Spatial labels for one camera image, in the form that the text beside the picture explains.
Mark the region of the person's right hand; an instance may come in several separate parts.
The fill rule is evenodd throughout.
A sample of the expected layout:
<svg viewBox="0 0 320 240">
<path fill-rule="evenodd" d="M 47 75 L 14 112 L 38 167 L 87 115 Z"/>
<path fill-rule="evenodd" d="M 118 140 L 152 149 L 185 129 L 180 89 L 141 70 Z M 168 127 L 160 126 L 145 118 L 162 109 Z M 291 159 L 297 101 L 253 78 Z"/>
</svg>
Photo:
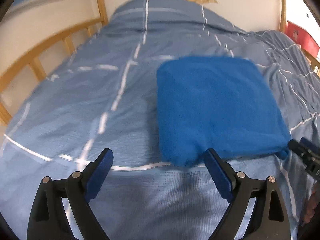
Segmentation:
<svg viewBox="0 0 320 240">
<path fill-rule="evenodd" d="M 306 203 L 305 212 L 303 215 L 303 223 L 308 224 L 315 215 L 315 209 L 319 204 L 319 188 L 315 185 L 312 189 L 312 194 Z"/>
</svg>

